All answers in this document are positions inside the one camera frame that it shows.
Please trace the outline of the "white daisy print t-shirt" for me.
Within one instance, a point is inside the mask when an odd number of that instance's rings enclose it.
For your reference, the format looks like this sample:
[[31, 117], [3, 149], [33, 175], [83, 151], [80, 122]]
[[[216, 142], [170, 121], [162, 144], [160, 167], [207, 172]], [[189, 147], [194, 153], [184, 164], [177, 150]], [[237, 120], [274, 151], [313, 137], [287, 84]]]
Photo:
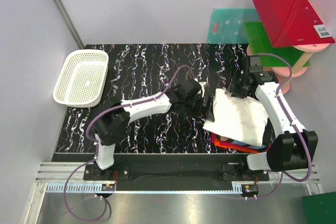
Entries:
[[215, 121], [205, 121], [204, 130], [253, 147], [262, 147], [268, 115], [259, 101], [251, 97], [233, 97], [226, 93], [226, 89], [216, 89], [213, 113]]

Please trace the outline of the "red t-shirt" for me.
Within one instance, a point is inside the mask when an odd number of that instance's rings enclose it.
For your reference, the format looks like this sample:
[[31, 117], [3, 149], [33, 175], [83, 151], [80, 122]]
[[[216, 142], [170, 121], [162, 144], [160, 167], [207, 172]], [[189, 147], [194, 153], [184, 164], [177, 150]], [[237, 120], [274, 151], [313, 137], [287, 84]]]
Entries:
[[219, 148], [227, 148], [227, 149], [232, 149], [232, 150], [236, 150], [236, 151], [243, 152], [243, 153], [252, 153], [252, 154], [258, 154], [261, 152], [265, 152], [271, 146], [271, 144], [268, 144], [268, 146], [262, 145], [261, 147], [257, 147], [257, 146], [251, 146], [251, 145], [242, 143], [240, 141], [231, 141], [231, 140], [221, 141], [220, 136], [214, 133], [211, 133], [211, 142], [216, 147], [219, 147]]

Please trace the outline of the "black printed t-shirt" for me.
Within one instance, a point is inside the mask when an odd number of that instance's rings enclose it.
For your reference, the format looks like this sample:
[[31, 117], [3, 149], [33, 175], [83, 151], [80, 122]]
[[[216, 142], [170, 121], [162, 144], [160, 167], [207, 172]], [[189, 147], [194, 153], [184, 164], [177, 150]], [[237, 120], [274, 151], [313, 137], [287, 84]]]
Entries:
[[[275, 137], [275, 134], [274, 134], [273, 126], [271, 124], [270, 119], [268, 119], [267, 124], [265, 126], [264, 133], [263, 133], [263, 137], [262, 137], [263, 141], [262, 141], [261, 146], [262, 145], [268, 146], [268, 144], [272, 144], [274, 137]], [[231, 139], [220, 136], [220, 140], [228, 141]]]

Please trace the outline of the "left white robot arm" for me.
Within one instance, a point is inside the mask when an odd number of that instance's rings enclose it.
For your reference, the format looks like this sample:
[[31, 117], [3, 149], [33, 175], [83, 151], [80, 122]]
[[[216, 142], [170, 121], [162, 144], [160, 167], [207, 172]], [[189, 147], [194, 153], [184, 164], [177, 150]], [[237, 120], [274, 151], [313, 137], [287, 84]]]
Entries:
[[95, 163], [101, 170], [114, 165], [115, 145], [126, 135], [130, 123], [156, 114], [183, 112], [187, 116], [214, 122], [213, 97], [204, 103], [205, 81], [189, 79], [153, 96], [136, 100], [111, 100], [108, 109], [93, 121], [94, 141], [98, 146]]

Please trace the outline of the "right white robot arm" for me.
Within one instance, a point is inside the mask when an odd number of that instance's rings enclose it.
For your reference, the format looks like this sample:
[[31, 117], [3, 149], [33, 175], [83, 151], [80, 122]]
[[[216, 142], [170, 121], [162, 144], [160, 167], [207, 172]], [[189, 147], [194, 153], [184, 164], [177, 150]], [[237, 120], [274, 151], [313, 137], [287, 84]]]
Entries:
[[297, 119], [284, 98], [280, 83], [272, 71], [261, 65], [259, 55], [247, 56], [230, 85], [228, 93], [246, 98], [250, 94], [264, 106], [275, 133], [275, 141], [263, 153], [247, 156], [250, 170], [284, 172], [306, 169], [306, 177], [312, 172], [312, 159], [318, 136], [308, 131]]

